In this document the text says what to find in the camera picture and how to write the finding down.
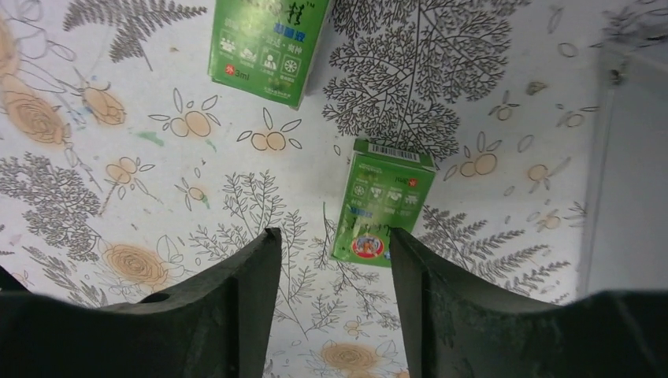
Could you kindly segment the green small box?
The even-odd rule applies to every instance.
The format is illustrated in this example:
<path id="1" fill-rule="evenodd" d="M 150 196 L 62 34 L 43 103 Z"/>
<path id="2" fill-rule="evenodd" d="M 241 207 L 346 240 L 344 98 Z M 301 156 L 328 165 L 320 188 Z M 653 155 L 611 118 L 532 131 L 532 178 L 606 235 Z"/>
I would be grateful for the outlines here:
<path id="1" fill-rule="evenodd" d="M 435 175 L 427 154 L 356 139 L 332 258 L 389 268 L 391 230 L 414 229 Z"/>
<path id="2" fill-rule="evenodd" d="M 298 109 L 330 7 L 326 0 L 218 1 L 211 80 Z"/>

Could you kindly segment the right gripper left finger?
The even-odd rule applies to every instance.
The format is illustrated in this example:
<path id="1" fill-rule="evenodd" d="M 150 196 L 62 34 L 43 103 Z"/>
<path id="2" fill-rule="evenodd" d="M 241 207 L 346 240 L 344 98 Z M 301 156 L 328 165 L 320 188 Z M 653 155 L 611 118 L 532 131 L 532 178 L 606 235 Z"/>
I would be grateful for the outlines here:
<path id="1" fill-rule="evenodd" d="M 260 377 L 281 271 L 267 228 L 216 265 L 140 302 L 84 308 L 1 274 L 4 377 Z"/>

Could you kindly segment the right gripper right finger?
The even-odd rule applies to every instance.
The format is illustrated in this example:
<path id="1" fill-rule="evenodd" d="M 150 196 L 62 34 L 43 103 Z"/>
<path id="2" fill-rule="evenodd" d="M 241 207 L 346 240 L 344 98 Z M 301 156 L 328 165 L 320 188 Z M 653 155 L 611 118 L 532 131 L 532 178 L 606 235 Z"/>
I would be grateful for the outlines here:
<path id="1" fill-rule="evenodd" d="M 412 377 L 667 374 L 665 291 L 603 291 L 557 306 L 489 283 L 401 228 L 390 252 Z"/>

